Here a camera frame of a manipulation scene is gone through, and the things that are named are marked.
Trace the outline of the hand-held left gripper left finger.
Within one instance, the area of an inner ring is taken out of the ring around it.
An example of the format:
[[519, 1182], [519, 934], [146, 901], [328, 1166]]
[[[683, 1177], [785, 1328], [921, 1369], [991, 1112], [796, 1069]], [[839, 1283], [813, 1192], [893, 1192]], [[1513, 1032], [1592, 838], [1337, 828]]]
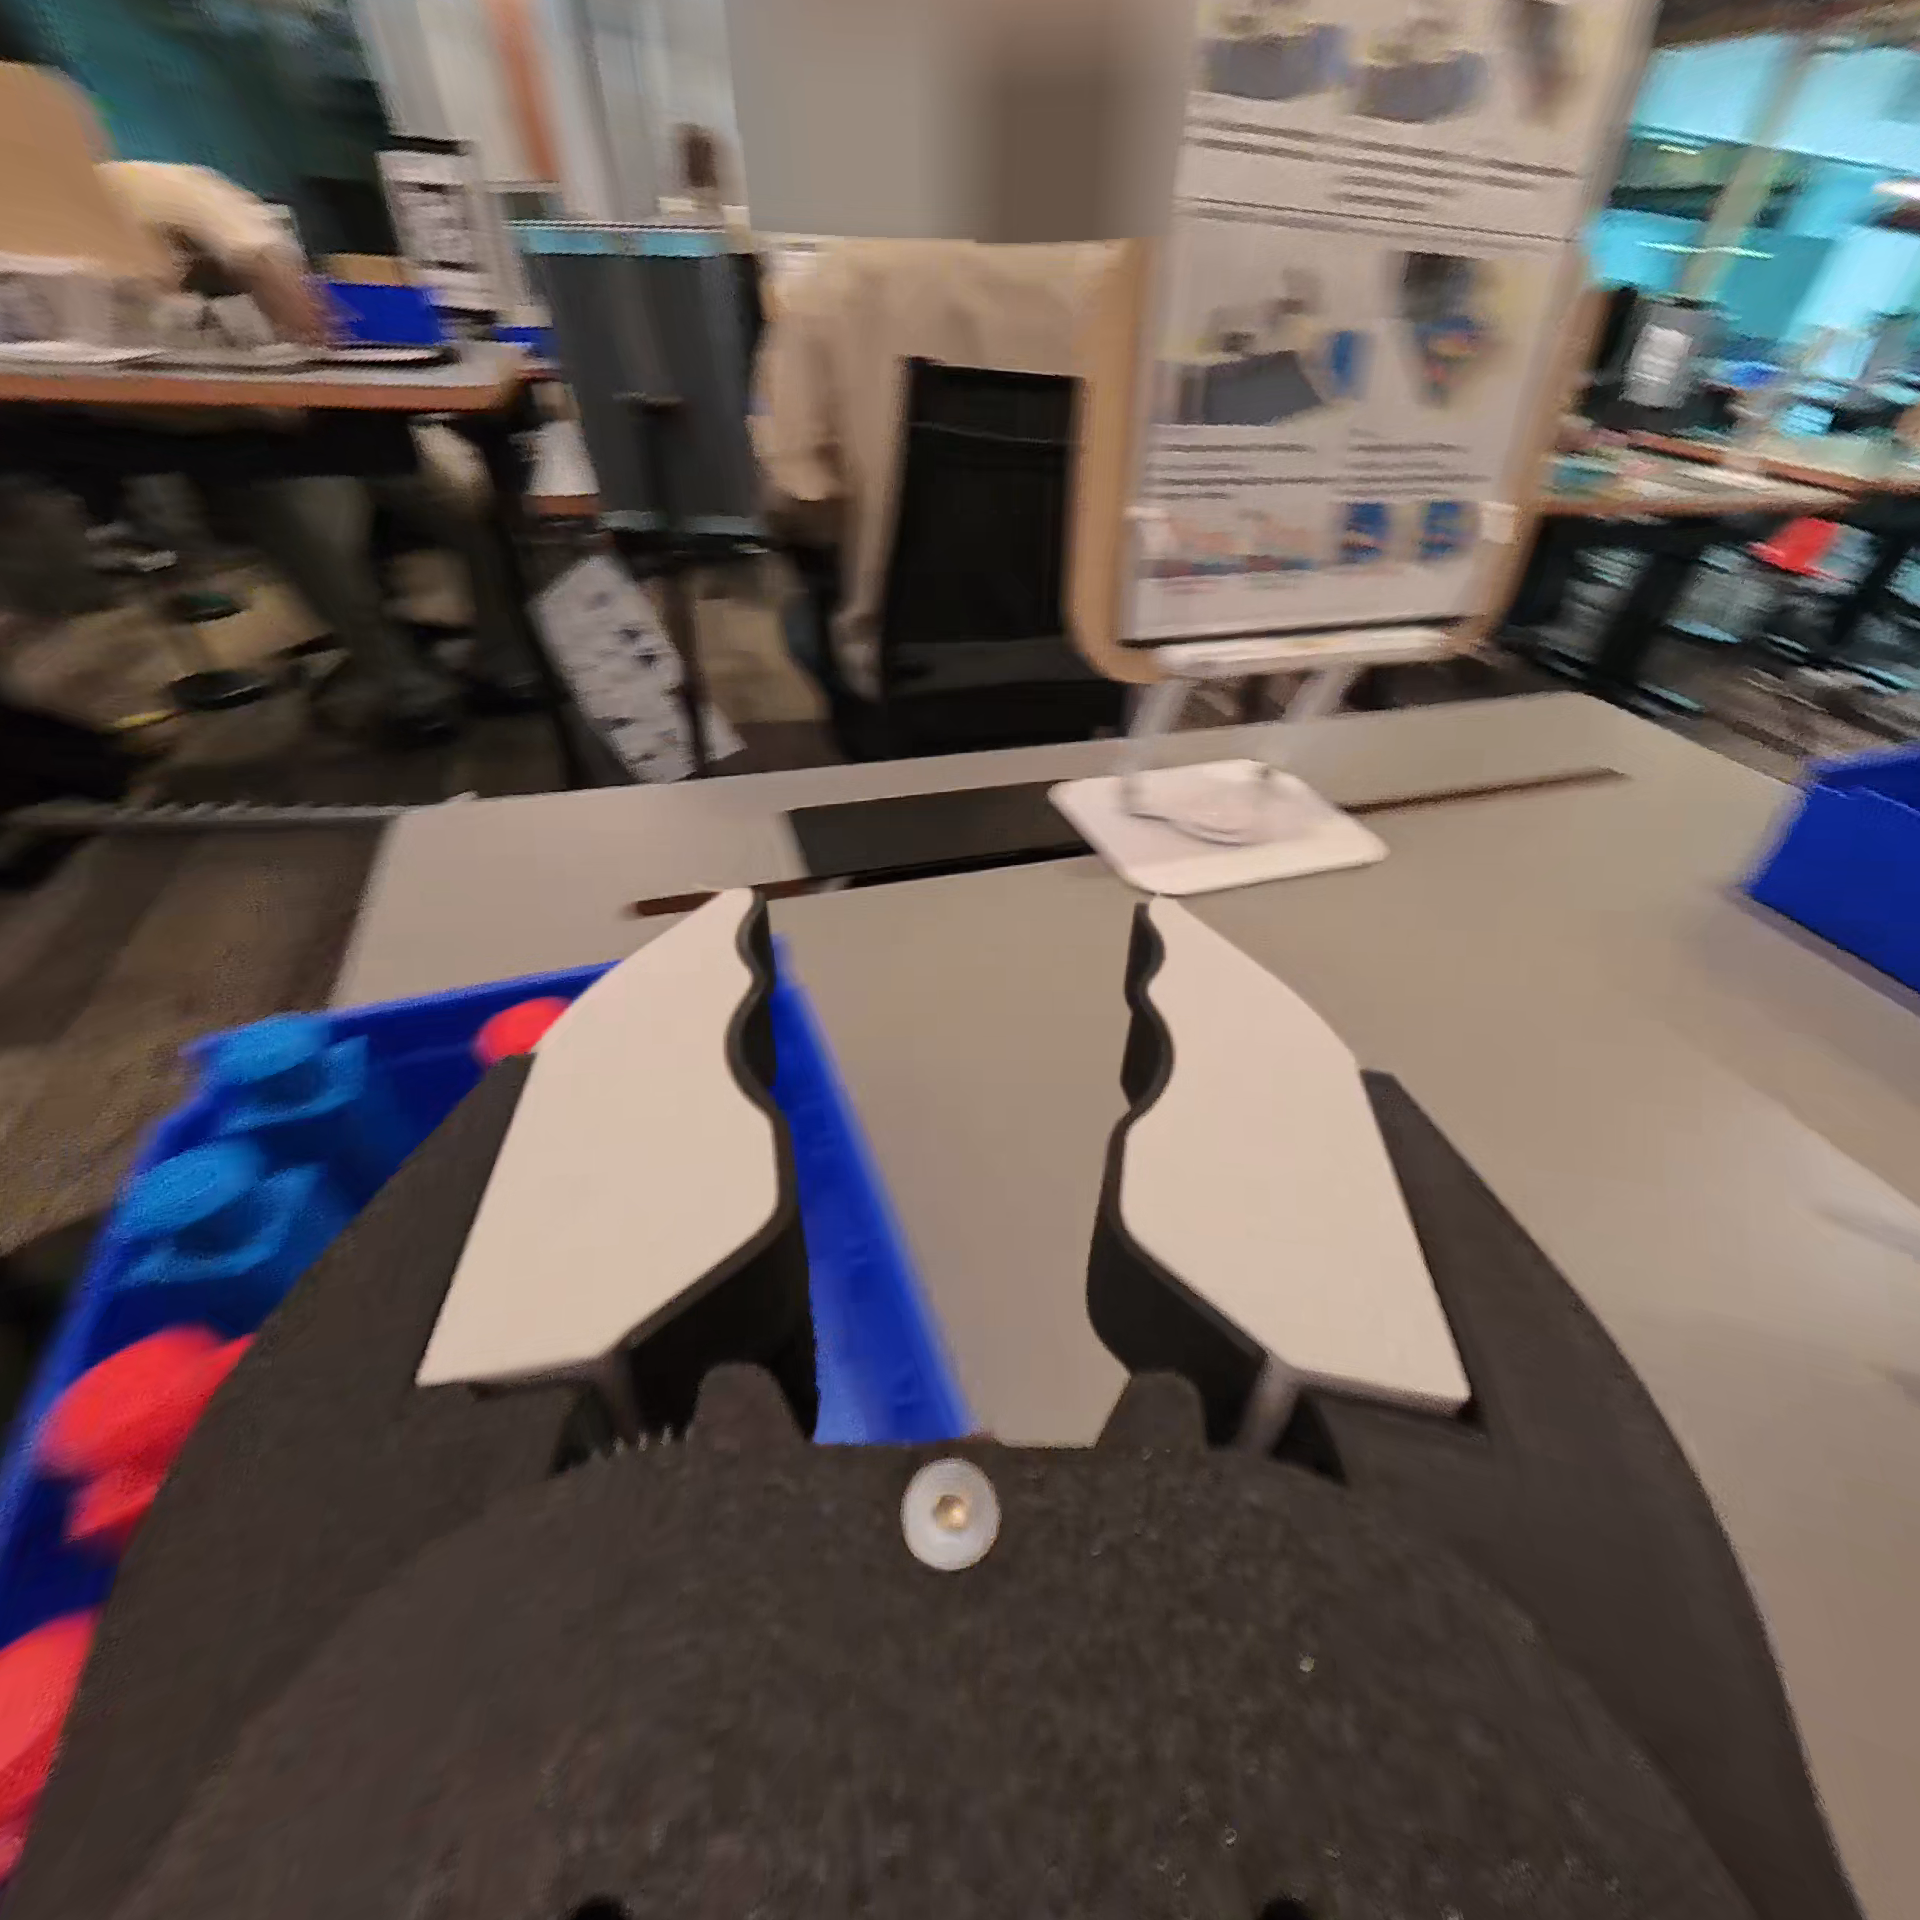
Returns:
[[813, 1438], [802, 1164], [778, 1112], [778, 940], [719, 889], [528, 1048], [414, 1392], [599, 1392], [683, 1428], [759, 1368]]

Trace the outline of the grey panel stand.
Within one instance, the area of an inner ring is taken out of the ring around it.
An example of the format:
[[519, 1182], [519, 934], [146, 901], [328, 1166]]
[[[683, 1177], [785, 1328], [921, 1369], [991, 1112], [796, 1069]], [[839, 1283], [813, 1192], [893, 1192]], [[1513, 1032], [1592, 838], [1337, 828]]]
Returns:
[[727, 226], [512, 222], [613, 542], [759, 542], [759, 264]]

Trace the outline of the wooden office desk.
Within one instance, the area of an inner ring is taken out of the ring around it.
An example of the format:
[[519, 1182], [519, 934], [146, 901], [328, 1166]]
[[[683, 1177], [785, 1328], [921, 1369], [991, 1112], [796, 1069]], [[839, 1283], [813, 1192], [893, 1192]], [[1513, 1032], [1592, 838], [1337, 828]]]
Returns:
[[[440, 368], [9, 368], [0, 476], [89, 489], [178, 476], [347, 655], [380, 733], [445, 733], [464, 701], [548, 714], [519, 591], [528, 368], [464, 340]], [[464, 676], [414, 655], [375, 578], [375, 518], [464, 568]]]

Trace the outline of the white document holder stand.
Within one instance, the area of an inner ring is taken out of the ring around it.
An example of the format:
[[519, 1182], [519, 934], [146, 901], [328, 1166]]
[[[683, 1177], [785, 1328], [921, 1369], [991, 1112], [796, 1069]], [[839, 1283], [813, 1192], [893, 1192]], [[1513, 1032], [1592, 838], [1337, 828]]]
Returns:
[[1109, 780], [1055, 785], [1055, 818], [1141, 901], [1218, 901], [1249, 884], [1382, 865], [1382, 836], [1335, 813], [1281, 748], [1169, 762], [1198, 686], [1292, 676], [1281, 728], [1335, 720], [1382, 666], [1433, 666], [1436, 627], [1186, 640], [1155, 642]]

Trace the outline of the wooden side table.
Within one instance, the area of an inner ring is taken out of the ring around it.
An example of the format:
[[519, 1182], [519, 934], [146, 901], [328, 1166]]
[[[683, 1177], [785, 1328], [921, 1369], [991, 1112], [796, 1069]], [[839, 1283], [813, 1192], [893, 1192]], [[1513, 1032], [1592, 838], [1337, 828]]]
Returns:
[[[1881, 484], [1881, 476], [1784, 465], [1784, 457], [1733, 465], [1733, 446], [1715, 457], [1673, 457], [1654, 442], [1557, 446], [1534, 489], [1534, 550], [1505, 611], [1505, 655], [1633, 720], [1691, 728], [1711, 714], [1659, 686], [1654, 655], [1673, 640], [1691, 576], [1715, 550], [1784, 550], [1789, 526], [1842, 526], [1842, 529], [1881, 542], [1863, 576], [1871, 591], [1863, 602], [1881, 602], [1897, 568], [1920, 542], [1920, 457], [1906, 457], [1906, 484]], [[1574, 655], [1551, 640], [1551, 620], [1582, 559], [1643, 559], [1643, 576], [1619, 591], [1612, 620]]]

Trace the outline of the printed instruction flyer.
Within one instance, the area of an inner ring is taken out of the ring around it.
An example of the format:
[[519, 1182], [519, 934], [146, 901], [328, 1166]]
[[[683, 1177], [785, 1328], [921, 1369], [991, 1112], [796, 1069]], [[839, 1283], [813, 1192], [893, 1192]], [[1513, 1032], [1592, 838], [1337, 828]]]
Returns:
[[590, 720], [590, 733], [613, 748], [624, 785], [683, 785], [691, 745], [707, 762], [739, 762], [741, 733], [727, 714], [683, 714], [683, 666], [655, 611], [655, 598], [613, 568], [581, 559], [528, 598], [528, 627]]

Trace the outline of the blue plastic bin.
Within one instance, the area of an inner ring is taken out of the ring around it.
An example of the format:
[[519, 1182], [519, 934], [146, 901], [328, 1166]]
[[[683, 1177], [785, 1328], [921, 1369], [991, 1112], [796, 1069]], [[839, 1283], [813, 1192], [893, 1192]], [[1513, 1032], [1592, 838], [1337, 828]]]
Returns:
[[1920, 992], [1920, 745], [1816, 762], [1742, 889]]
[[[310, 1032], [328, 1032], [328, 1048], [359, 1034], [405, 1146], [427, 1146], [473, 1098], [473, 1034], [493, 1010], [581, 996], [601, 970], [613, 965], [341, 1004], [310, 1010]], [[813, 1447], [967, 1438], [967, 1378], [785, 940], [764, 1024], [809, 1232]], [[0, 1646], [104, 1605], [113, 1560], [69, 1546], [69, 1487], [42, 1483], [32, 1452], [47, 1403], [162, 1322], [253, 1328], [259, 1308], [174, 1308], [162, 1293], [137, 1293], [130, 1247], [113, 1240], [113, 1200], [0, 1262]]]

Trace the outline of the wooden instruction board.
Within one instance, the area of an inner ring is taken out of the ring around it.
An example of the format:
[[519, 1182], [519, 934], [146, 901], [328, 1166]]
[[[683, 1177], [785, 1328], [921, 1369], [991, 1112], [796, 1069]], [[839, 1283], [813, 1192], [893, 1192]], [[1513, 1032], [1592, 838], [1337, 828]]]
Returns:
[[1075, 332], [1067, 642], [1433, 666], [1522, 578], [1659, 0], [1198, 0]]

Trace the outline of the cluster of block towers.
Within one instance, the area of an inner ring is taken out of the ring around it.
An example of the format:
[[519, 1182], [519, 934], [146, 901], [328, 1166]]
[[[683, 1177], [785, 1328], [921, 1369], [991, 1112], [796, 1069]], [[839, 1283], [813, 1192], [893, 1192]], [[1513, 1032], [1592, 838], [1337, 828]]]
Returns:
[[0, 1438], [0, 1879], [42, 1813], [113, 1560], [187, 1428], [440, 1116], [397, 1088], [375, 1032], [328, 1010], [229, 1032], [104, 1226], [0, 1266], [0, 1322], [47, 1344]]

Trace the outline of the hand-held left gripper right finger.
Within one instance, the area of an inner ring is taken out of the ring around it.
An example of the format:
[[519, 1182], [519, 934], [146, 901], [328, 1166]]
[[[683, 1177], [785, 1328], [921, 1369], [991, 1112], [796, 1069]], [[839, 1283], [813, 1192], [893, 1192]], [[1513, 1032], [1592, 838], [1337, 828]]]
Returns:
[[1084, 1322], [1198, 1438], [1275, 1452], [1304, 1394], [1468, 1416], [1468, 1369], [1347, 1034], [1178, 901], [1124, 927], [1123, 1125]]

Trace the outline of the black office chair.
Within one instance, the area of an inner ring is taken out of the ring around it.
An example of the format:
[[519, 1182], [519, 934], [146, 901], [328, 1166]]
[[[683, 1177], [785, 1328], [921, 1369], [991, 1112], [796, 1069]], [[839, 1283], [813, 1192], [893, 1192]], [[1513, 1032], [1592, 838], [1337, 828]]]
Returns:
[[872, 695], [829, 695], [846, 762], [1123, 733], [1124, 695], [1060, 620], [1067, 446], [1067, 380], [910, 356]]

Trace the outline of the grey floor rail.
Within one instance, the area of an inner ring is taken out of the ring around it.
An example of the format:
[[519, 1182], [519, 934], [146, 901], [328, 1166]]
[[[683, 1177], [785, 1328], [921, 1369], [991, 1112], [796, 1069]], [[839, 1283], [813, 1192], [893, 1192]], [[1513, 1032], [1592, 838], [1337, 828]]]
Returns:
[[397, 828], [397, 818], [434, 818], [434, 813], [464, 813], [473, 789], [445, 804], [32, 804], [9, 813], [9, 836], [47, 836], [47, 838], [80, 838], [80, 836], [336, 836], [336, 828]]

